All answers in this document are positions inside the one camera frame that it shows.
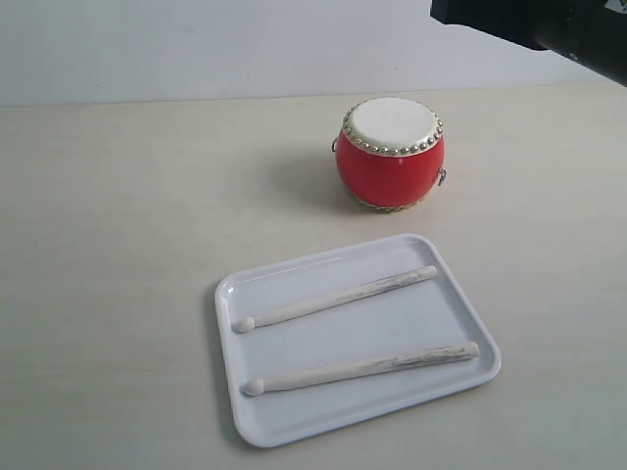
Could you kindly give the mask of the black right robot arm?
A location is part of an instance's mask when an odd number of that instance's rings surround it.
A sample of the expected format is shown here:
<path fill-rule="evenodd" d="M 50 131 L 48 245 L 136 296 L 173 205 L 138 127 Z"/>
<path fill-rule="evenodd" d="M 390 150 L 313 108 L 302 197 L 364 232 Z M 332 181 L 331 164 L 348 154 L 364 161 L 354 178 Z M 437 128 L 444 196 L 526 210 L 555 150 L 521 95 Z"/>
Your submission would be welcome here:
<path fill-rule="evenodd" d="M 626 3 L 607 0 L 441 0 L 430 16 L 535 51 L 553 51 L 626 84 Z"/>

